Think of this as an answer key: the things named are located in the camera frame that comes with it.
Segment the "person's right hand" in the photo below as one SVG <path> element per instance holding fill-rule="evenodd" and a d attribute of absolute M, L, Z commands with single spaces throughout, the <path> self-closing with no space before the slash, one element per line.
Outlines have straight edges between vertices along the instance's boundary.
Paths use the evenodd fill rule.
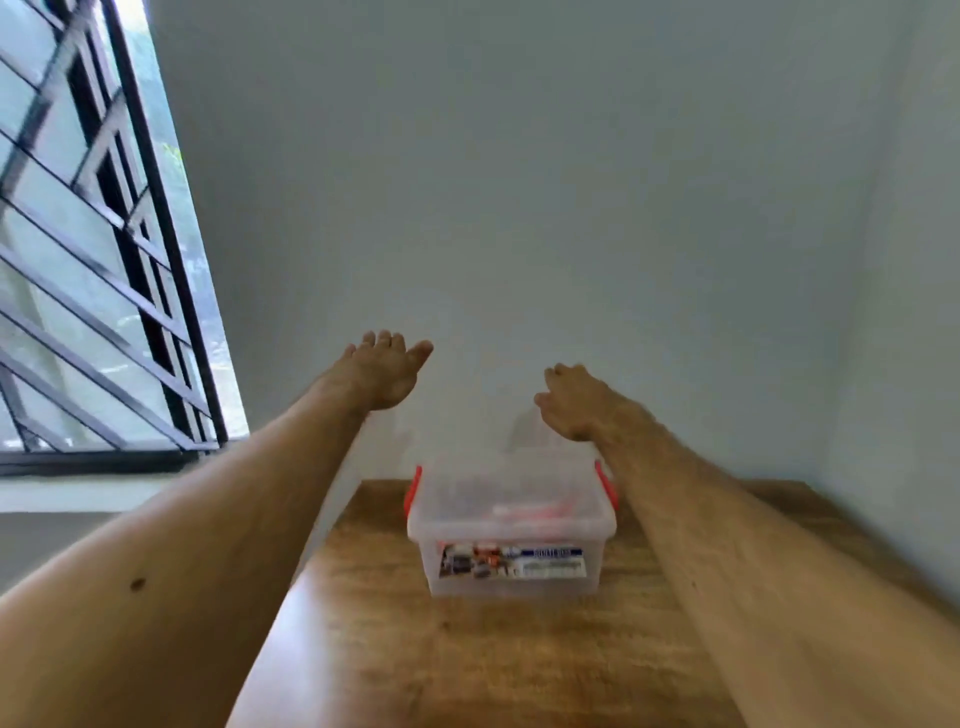
<path fill-rule="evenodd" d="M 593 376 L 584 365 L 548 367 L 544 387 L 534 396 L 540 417 L 570 441 L 603 445 L 651 421 L 642 405 Z"/>

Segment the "person's left hand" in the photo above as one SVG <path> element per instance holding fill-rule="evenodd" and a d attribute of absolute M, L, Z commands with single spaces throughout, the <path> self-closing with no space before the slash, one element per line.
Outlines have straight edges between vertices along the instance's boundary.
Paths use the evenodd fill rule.
<path fill-rule="evenodd" d="M 365 411 L 396 407 L 417 384 L 420 372 L 408 369 L 405 353 L 418 342 L 408 344 L 403 334 L 390 329 L 367 331 L 319 376 L 318 389 Z"/>

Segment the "person's left forearm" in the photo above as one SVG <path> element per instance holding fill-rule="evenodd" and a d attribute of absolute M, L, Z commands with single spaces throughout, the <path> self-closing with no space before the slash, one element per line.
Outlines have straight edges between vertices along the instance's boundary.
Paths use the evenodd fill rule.
<path fill-rule="evenodd" d="M 372 408 L 326 377 L 0 597 L 0 728 L 225 728 Z"/>

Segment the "person's right forearm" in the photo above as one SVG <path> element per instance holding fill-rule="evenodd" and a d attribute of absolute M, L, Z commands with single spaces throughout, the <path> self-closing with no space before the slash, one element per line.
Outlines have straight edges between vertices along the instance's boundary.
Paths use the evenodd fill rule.
<path fill-rule="evenodd" d="M 960 728 L 960 623 L 616 395 L 592 438 L 750 728 Z"/>

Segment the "red plastic pieces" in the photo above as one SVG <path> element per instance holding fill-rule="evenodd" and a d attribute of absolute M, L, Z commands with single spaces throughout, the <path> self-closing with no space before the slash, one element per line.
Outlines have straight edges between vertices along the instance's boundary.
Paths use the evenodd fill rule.
<path fill-rule="evenodd" d="M 577 508 L 577 500 L 553 503 L 508 503 L 491 507 L 488 517 L 502 523 L 539 523 L 569 518 Z"/>

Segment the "clear storage box red latches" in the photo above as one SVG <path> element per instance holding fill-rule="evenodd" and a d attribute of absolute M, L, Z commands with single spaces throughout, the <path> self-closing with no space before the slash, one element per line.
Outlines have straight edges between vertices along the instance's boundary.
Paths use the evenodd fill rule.
<path fill-rule="evenodd" d="M 502 522 L 497 504 L 575 500 L 568 518 Z M 403 509 L 433 598 L 594 594 L 617 533 L 618 491 L 596 456 L 533 449 L 415 468 Z"/>

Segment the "black metal window grille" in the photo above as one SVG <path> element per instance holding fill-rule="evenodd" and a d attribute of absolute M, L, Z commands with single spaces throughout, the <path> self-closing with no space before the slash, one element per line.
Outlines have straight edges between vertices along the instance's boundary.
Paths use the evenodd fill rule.
<path fill-rule="evenodd" d="M 174 473 L 230 356 L 145 0 L 0 0 L 0 478 Z"/>

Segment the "white window sill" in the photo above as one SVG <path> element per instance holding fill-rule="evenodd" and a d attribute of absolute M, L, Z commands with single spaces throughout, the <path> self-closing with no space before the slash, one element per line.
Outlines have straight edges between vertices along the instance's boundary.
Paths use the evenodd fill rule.
<path fill-rule="evenodd" d="M 173 474 L 16 476 L 0 478 L 0 515 L 119 514 L 163 492 Z"/>

